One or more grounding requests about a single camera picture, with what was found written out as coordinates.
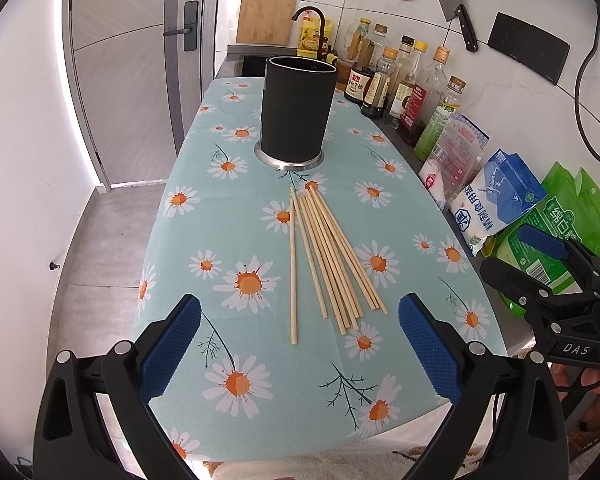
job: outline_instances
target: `metal screw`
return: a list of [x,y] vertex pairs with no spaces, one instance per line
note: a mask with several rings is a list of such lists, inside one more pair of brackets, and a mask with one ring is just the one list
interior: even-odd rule
[[482,343],[478,343],[477,341],[469,343],[469,352],[474,355],[483,355],[486,351],[487,348]]
[[542,363],[544,363],[544,356],[540,352],[536,352],[534,350],[533,352],[531,352],[531,354],[529,354],[529,357],[537,365],[541,365]]
[[68,350],[62,350],[56,357],[56,361],[60,364],[67,362],[69,359],[71,359],[71,352]]
[[131,350],[131,343],[129,341],[120,341],[113,347],[113,351],[118,355],[124,355]]

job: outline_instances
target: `green bag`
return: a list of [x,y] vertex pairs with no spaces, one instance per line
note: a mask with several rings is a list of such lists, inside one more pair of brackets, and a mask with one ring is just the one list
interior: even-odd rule
[[[583,168],[573,178],[558,162],[542,181],[542,187],[547,197],[498,236],[496,256],[558,294],[574,279],[560,261],[522,243],[518,227],[526,223],[558,238],[574,238],[600,256],[600,188]],[[503,298],[517,317],[524,316],[522,307]]]

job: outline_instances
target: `wooden cutting board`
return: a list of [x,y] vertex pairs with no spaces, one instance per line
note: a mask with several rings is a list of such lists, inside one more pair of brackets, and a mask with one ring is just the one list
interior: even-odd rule
[[286,45],[296,0],[242,0],[237,43]]

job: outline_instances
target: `gray door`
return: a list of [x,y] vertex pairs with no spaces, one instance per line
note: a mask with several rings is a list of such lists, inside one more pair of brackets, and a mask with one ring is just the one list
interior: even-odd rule
[[72,93],[94,163],[108,184],[167,178],[210,82],[216,0],[70,0],[69,8]]

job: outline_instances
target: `faucet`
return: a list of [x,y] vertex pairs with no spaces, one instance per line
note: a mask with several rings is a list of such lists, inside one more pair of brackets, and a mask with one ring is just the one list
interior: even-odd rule
[[312,10],[313,12],[316,12],[318,14],[318,16],[320,16],[320,41],[318,42],[318,53],[316,55],[316,59],[318,61],[326,61],[327,56],[326,56],[326,54],[322,53],[322,42],[324,40],[324,23],[325,23],[324,14],[322,13],[322,11],[320,9],[318,9],[318,7],[302,7],[302,9],[298,9],[296,11],[296,13],[294,14],[294,16],[291,19],[296,22],[298,20],[298,18],[300,17],[300,14],[302,14],[306,10]]

